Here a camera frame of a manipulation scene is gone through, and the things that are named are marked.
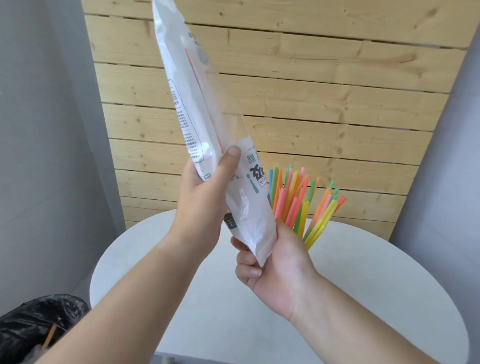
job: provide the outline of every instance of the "person's left hand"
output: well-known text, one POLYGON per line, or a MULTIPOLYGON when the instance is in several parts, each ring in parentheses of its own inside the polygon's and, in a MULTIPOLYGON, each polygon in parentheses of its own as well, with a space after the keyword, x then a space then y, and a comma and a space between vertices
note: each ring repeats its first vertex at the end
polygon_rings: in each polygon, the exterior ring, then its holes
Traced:
POLYGON ((228 210, 225 195, 240 161, 240 148, 231 146, 206 182, 189 158, 180 181, 177 214, 169 234, 195 250, 203 260, 215 247, 223 217, 228 210))

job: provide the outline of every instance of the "table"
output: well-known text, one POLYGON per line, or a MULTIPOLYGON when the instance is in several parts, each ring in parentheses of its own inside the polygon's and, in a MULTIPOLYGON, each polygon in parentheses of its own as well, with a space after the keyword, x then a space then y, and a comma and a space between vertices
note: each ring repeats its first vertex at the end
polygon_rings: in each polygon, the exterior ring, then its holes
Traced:
MULTIPOLYGON (((93 273, 92 306, 165 236, 174 217, 175 210, 152 216, 112 243, 93 273)), ((237 280, 230 236, 223 225, 156 352, 231 364, 321 363, 286 320, 237 280)), ((460 313, 407 254, 338 222, 330 222, 310 254, 323 276, 428 355, 445 364, 467 361, 468 336, 460 313)))

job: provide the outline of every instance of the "brown stick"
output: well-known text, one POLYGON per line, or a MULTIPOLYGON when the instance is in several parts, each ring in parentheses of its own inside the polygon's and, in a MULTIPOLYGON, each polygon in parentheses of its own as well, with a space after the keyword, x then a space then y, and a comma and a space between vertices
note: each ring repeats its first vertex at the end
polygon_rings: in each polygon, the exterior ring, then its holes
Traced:
POLYGON ((55 333, 56 329, 57 329, 57 324, 53 324, 50 331, 48 332, 48 335, 47 335, 47 338, 45 339, 45 342, 42 345, 43 350, 48 348, 48 345, 50 344, 50 341, 52 340, 53 334, 55 333))

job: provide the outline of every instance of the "trash can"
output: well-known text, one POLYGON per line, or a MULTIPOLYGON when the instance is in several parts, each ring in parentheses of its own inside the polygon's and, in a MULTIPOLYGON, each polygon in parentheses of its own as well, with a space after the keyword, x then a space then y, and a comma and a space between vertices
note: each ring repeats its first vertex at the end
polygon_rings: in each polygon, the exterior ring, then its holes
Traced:
POLYGON ((0 363, 18 364, 45 342, 53 325, 57 325, 50 344, 57 342, 84 317, 89 307, 79 297, 54 294, 25 302, 0 317, 0 363))

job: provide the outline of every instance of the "wooden wall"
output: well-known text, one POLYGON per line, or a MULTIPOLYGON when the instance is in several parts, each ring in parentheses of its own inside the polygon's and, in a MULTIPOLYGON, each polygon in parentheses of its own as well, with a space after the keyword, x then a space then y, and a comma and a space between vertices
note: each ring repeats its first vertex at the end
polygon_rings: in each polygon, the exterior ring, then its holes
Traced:
MULTIPOLYGON (((177 0, 265 169, 290 163, 388 239, 480 19, 476 0, 177 0)), ((188 153, 148 0, 83 0, 127 227, 176 207, 188 153)))

